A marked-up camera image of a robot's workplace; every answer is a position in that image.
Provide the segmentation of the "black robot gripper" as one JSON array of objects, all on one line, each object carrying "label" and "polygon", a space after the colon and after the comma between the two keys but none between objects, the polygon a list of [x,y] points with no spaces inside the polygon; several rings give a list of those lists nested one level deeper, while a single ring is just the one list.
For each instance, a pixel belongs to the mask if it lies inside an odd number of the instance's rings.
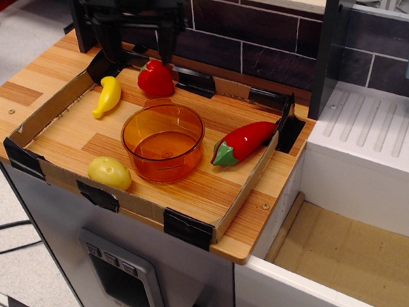
[{"label": "black robot gripper", "polygon": [[92,25],[104,56],[123,65],[118,28],[158,30],[158,52],[163,64],[174,54],[179,29],[186,27],[182,0],[78,0],[85,18]]}]

